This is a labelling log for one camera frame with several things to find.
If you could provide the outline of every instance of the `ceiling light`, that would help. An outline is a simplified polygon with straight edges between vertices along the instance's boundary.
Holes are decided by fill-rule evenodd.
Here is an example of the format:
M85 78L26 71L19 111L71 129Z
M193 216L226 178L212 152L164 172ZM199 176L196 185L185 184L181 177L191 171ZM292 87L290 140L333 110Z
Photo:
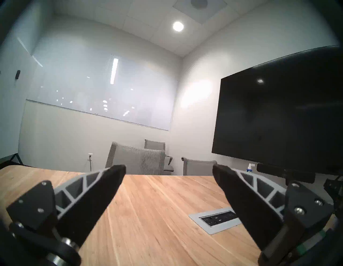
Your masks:
M184 25L180 21L176 21L173 24L173 29L177 32L180 32L184 29Z

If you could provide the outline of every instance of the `black tv screen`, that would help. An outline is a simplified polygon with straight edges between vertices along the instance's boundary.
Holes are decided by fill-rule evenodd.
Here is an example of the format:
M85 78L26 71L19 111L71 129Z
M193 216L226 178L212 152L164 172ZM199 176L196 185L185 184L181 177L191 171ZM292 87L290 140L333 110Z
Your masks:
M343 52L328 46L221 80L212 152L299 171L343 169Z

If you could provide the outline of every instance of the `gray chair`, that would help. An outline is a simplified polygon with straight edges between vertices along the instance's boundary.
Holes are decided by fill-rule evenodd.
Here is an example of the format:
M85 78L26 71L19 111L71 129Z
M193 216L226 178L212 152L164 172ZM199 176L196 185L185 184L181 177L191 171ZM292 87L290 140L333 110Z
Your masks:
M145 149L151 150L166 150L166 143L165 142L157 142L152 140L145 140L144 144ZM164 175L171 175L174 172L174 168L170 165L172 162L172 157L167 156L164 159Z
M182 157L184 161L184 175L210 175L212 174L213 165L217 161L197 161Z
M125 164L126 173L131 175L163 175L164 150L135 148L112 142L106 168Z
M166 150L166 143L146 139L145 144L144 144L144 148L150 149L150 150Z

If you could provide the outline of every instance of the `wooden table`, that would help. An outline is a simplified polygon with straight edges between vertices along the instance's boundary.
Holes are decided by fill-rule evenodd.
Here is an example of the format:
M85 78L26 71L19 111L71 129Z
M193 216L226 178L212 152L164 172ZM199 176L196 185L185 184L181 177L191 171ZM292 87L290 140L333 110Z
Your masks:
M54 187L81 173L8 166L0 170L5 207L42 180ZM208 235L189 214L228 207L210 176L126 175L81 247L82 265L257 265L259 248L239 225Z

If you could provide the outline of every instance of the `spray bottle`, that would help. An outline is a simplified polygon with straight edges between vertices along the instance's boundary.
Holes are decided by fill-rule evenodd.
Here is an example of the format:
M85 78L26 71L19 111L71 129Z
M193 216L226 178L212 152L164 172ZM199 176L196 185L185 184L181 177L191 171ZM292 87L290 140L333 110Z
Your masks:
M248 168L247 168L247 172L252 172L252 169L251 169L252 166L255 166L255 164L250 163Z

